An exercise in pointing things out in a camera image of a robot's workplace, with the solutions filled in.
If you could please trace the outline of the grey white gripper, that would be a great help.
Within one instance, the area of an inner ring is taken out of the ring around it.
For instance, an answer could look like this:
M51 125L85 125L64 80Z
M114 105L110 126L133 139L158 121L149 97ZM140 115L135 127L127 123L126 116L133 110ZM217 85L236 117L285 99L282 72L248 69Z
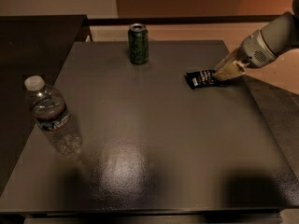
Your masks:
M237 57L242 63L233 63ZM263 30L256 30L242 41L238 49L234 49L216 64L213 77L220 82L241 77L245 74L246 67L262 68L277 57L266 44Z

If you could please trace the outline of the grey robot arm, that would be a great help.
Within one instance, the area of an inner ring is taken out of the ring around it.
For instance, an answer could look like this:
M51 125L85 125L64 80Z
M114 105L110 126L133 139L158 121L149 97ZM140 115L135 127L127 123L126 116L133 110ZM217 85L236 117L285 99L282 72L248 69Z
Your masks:
M247 36L237 49L216 65L212 76L218 81L240 77L248 68L262 68L279 55L298 48L299 0L292 0L292 12L285 12Z

